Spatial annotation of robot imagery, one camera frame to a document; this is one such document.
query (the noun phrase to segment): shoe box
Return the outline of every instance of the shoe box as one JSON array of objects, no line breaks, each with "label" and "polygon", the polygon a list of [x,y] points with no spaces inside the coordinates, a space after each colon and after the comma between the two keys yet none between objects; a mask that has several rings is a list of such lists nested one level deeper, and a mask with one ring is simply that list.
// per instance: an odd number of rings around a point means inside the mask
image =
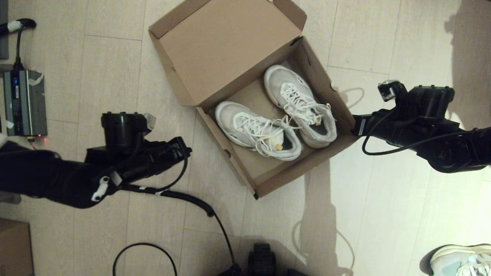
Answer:
[{"label": "shoe box", "polygon": [[28,223],[0,219],[0,275],[34,275]]},{"label": "shoe box", "polygon": [[[179,103],[199,115],[253,195],[263,197],[299,178],[356,141],[355,121],[302,36],[306,13],[290,0],[187,0],[149,28]],[[215,120],[222,101],[242,104],[265,118],[284,111],[266,95],[263,75],[282,64],[301,75],[320,103],[330,103],[338,138],[326,148],[303,144],[283,162],[230,141]]]}]

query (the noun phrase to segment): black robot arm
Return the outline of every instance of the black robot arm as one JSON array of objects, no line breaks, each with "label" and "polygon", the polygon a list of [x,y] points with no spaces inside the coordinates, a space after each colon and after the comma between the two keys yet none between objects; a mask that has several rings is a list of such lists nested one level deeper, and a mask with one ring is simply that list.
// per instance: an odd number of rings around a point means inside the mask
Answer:
[{"label": "black robot arm", "polygon": [[[449,87],[417,86],[407,91],[398,81],[379,85],[384,101],[395,99],[392,110],[355,115],[356,136],[367,136],[363,151],[383,155],[404,149],[416,151],[436,170],[446,173],[478,170],[491,165],[491,128],[464,131],[444,118],[455,91]],[[399,149],[371,153],[365,150],[370,136]]]}]

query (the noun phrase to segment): cardboard box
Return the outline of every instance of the cardboard box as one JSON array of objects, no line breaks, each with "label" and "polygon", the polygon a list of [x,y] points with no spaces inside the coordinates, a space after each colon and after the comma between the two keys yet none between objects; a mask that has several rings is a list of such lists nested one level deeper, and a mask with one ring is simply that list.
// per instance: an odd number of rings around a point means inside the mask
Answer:
[{"label": "cardboard box", "polygon": [[0,275],[33,275],[28,223],[0,219]]},{"label": "cardboard box", "polygon": [[[330,86],[324,67],[301,35],[307,15],[290,0],[188,0],[152,26],[149,33],[181,105],[196,106],[256,198],[302,176],[356,141],[354,119]],[[281,118],[263,85],[264,72],[283,64],[299,73],[320,103],[330,103],[338,138],[299,158],[265,158],[231,142],[216,124],[215,107],[229,100],[265,118]]]}]

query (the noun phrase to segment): white sneaker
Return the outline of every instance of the white sneaker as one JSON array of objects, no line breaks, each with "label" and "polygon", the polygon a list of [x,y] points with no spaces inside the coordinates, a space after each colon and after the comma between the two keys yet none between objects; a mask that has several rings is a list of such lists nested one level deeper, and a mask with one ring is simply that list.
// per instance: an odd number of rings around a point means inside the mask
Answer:
[{"label": "white sneaker", "polygon": [[268,120],[234,102],[220,103],[215,116],[229,139],[238,145],[253,148],[262,156],[291,161],[302,151],[299,138],[288,125],[288,116]]},{"label": "white sneaker", "polygon": [[327,147],[336,139],[331,106],[317,103],[310,87],[297,73],[281,65],[271,66],[264,75],[264,86],[273,103],[295,120],[307,145]]},{"label": "white sneaker", "polygon": [[491,245],[445,246],[430,265],[434,276],[491,276]]}]

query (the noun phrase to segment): box lid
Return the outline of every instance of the box lid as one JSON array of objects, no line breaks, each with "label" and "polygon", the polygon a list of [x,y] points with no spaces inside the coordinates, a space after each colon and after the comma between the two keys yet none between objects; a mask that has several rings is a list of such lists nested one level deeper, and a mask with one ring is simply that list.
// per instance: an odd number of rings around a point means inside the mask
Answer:
[{"label": "box lid", "polygon": [[180,104],[199,106],[299,37],[306,19],[291,0],[188,0],[150,35]]}]

